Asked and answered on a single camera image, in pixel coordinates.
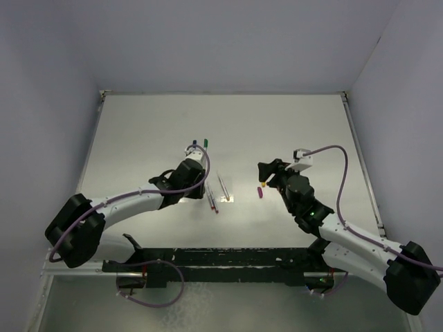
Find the yellow pen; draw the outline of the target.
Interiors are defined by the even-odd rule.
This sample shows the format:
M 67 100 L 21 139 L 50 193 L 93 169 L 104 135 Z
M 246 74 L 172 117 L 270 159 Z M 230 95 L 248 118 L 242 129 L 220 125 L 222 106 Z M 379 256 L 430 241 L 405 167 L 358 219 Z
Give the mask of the yellow pen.
M 230 195 L 230 190 L 227 186 L 227 182 L 226 182 L 226 177 L 223 174 L 220 174 L 219 172 L 217 172 L 217 179 L 219 181 L 219 184 L 221 186 L 221 190 L 223 192 L 224 198 L 227 202 L 231 202 L 231 195 Z

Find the magenta pen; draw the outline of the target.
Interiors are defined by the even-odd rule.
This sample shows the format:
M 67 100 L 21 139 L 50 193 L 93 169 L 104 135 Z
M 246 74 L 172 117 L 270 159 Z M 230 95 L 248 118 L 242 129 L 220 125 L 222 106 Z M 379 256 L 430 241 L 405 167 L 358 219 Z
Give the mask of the magenta pen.
M 210 195 L 210 200 L 211 200 L 211 204 L 212 204 L 213 210 L 215 211 L 216 214 L 219 214 L 219 209 L 217 207 L 217 202 L 216 202 L 216 199 L 215 199 L 215 196 L 214 196 L 212 190 L 208 189 L 208 193 Z

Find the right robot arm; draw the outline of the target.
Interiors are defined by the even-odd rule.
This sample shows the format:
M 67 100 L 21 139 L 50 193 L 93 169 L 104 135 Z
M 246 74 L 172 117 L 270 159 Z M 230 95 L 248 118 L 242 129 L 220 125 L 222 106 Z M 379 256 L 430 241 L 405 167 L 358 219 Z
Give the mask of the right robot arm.
M 337 210 L 316 199 L 295 165 L 275 159 L 257 167 L 260 182 L 277 189 L 298 227 L 320 241 L 307 255 L 314 270 L 349 272 L 379 287 L 404 312 L 421 313 L 441 278 L 419 244 L 390 241 L 341 220 Z

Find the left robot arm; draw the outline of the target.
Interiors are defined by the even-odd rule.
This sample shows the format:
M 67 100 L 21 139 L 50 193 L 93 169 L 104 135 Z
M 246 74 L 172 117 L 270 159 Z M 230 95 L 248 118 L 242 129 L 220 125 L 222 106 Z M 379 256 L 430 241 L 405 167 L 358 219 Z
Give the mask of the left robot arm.
M 145 212 L 162 210 L 183 197 L 202 199 L 207 173 L 205 162 L 190 157 L 176 169 L 148 180 L 148 184 L 115 197 L 88 199 L 75 194 L 62 206 L 45 230 L 53 246 L 48 260 L 77 268 L 93 258 L 102 233 L 116 223 Z

